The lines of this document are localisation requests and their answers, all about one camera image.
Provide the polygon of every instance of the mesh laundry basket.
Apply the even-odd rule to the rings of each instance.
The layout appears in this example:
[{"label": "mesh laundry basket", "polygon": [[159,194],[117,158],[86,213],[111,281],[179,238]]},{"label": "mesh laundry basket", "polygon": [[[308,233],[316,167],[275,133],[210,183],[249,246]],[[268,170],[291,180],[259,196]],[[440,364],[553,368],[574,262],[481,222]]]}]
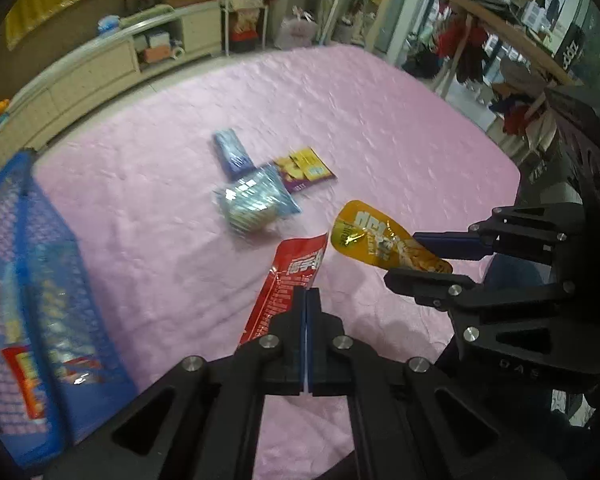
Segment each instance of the mesh laundry basket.
[{"label": "mesh laundry basket", "polygon": [[21,466],[82,439],[136,394],[75,237],[31,165],[20,152],[0,172],[0,438]]}]

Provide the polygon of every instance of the bolt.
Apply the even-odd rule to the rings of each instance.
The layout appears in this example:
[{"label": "bolt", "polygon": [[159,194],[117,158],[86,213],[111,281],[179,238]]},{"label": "bolt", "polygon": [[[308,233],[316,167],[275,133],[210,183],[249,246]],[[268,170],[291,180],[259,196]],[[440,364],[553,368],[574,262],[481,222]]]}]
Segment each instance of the bolt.
[{"label": "bolt", "polygon": [[461,292],[462,292],[462,287],[457,284],[451,285],[448,290],[448,293],[451,294],[452,296],[460,296]]},{"label": "bolt", "polygon": [[464,331],[462,337],[465,341],[472,343],[480,337],[480,331],[475,326],[470,326]]},{"label": "bolt", "polygon": [[562,290],[567,294],[573,294],[576,291],[576,285],[573,282],[564,282],[562,284]]},{"label": "bolt", "polygon": [[353,346],[353,339],[348,335],[339,335],[333,338],[333,345],[338,350],[349,350]]},{"label": "bolt", "polygon": [[416,372],[417,374],[423,374],[424,372],[429,370],[429,367],[431,366],[431,363],[427,361],[424,357],[412,357],[411,359],[409,359],[407,364],[411,371]]},{"label": "bolt", "polygon": [[185,357],[182,360],[182,367],[187,372],[195,372],[202,368],[202,365],[205,363],[205,360],[202,357],[197,355],[190,355],[189,357]]},{"label": "bolt", "polygon": [[273,334],[267,334],[260,338],[260,346],[263,348],[275,348],[279,342],[278,336]]}]

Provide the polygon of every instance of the brown wall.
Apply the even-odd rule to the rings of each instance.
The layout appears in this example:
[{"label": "brown wall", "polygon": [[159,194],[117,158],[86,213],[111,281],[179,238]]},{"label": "brown wall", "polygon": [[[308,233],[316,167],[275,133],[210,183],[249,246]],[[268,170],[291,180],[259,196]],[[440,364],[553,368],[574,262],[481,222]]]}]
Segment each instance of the brown wall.
[{"label": "brown wall", "polygon": [[[128,0],[134,6],[136,0]],[[7,50],[0,27],[0,100],[11,98],[47,66],[97,35],[98,20],[123,13],[123,0],[82,0],[27,34]]]}]

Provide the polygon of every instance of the bed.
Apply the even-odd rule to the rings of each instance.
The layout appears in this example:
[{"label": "bed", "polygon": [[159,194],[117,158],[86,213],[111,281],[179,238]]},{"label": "bed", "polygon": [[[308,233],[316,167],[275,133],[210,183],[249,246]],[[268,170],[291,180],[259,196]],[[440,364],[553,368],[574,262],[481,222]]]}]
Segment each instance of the bed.
[{"label": "bed", "polygon": [[[263,164],[311,146],[337,175],[302,214],[244,240],[212,199],[211,134],[234,128]],[[467,229],[513,203],[519,173],[473,123],[409,75],[351,46],[263,54],[131,105],[38,161],[80,242],[94,298],[140,389],[184,356],[234,352],[284,238],[313,237],[359,199],[407,230]],[[479,280],[485,262],[454,262]],[[385,289],[384,272],[328,248],[322,307],[380,355],[435,360],[446,314]],[[266,399],[254,478],[311,479],[352,449],[343,398]]]}]

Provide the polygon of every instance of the roll of tape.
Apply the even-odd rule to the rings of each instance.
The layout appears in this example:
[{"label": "roll of tape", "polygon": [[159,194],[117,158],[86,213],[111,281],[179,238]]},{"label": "roll of tape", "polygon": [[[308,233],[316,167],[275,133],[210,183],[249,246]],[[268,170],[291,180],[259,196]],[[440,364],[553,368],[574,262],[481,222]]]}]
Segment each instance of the roll of tape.
[{"label": "roll of tape", "polygon": [[181,46],[177,46],[171,51],[173,59],[180,59],[182,56],[184,56],[184,49]]}]

